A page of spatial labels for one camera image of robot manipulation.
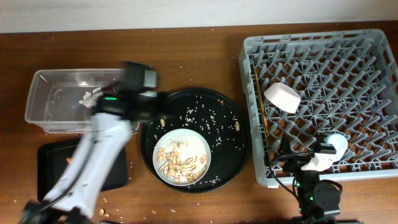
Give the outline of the light blue cup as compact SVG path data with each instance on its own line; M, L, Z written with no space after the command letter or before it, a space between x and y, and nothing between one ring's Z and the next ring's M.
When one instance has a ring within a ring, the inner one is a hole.
M331 134L325 138L325 142L332 144L336 150L334 162L339 161L348 148L348 140L341 134Z

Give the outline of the pink bowl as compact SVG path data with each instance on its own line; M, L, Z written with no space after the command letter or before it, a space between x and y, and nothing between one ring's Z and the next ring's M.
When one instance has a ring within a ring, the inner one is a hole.
M301 101L300 95L283 83L273 83L264 96L274 106L288 113L296 113Z

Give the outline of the grey bowl with rice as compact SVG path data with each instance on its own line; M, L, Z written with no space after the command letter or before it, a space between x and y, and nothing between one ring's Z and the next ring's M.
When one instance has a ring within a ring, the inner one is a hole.
M196 131L176 129L163 135L155 144L152 163L160 180L176 187L199 182L211 163L211 149Z

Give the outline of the white tissue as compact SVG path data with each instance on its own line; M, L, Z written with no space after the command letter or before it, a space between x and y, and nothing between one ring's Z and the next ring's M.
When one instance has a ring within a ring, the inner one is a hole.
M83 99L79 101L79 104L86 108L92 108L96 105L96 102L100 96L103 95L101 87L95 88L92 92L86 92Z

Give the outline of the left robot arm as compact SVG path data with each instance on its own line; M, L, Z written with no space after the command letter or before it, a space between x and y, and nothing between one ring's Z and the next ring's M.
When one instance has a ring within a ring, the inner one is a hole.
M90 223L103 184L122 148L130 140L132 123L170 114L167 94L155 92L157 70L125 62L121 78L97 97L91 128L80 139L67 166L43 201L26 203L21 223Z

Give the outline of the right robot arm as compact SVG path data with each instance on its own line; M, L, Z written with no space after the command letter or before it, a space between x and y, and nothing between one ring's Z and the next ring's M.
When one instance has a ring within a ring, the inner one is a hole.
M298 201L299 217L293 223L336 223L340 214L342 185L320 178L320 172L333 164L337 151L332 144L316 136L315 148L309 152L293 152L288 135L283 134L278 155L282 170L293 175L292 194Z

